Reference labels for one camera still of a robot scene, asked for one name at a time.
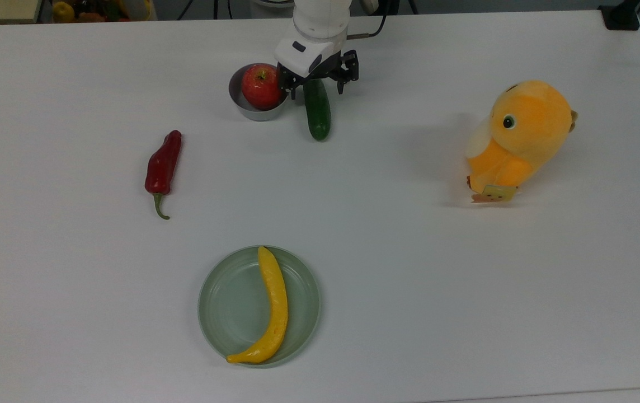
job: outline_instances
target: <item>pepper stem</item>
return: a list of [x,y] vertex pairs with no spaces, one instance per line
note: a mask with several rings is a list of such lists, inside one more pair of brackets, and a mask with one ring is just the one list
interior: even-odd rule
[[161,212],[161,199],[163,199],[163,194],[161,193],[153,194],[153,203],[156,205],[156,212],[158,213],[158,216],[161,217],[162,219],[169,219],[171,217],[167,215],[163,215],[163,213]]

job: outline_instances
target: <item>red chili pepper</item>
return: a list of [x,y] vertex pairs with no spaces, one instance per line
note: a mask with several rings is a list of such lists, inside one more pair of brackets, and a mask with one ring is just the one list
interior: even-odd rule
[[161,213],[161,199],[171,192],[171,181],[180,151],[181,133],[178,130],[174,130],[166,136],[161,148],[156,153],[153,153],[148,161],[146,191],[153,194],[156,212],[162,219],[170,218]]

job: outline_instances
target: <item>apple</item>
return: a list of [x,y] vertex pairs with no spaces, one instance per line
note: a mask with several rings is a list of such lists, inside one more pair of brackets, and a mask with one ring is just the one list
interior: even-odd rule
[[246,100],[260,110],[270,110],[280,104],[282,91],[277,86],[277,69],[267,63],[250,66],[243,74],[241,91]]

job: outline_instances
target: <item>orange plush toy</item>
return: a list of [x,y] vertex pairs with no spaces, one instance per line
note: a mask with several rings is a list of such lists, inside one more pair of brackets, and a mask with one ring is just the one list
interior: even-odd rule
[[489,117],[470,138],[467,184],[474,202],[508,202],[573,130],[578,115],[549,84],[512,85],[494,103]]

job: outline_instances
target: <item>yellow banana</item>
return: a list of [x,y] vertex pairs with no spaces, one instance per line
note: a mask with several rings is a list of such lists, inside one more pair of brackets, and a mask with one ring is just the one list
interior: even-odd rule
[[266,332],[253,346],[248,347],[245,352],[232,354],[225,358],[231,364],[239,362],[259,364],[273,357],[277,349],[280,349],[288,327],[288,296],[280,266],[273,253],[262,246],[258,248],[258,263],[271,303],[270,323],[268,323]]

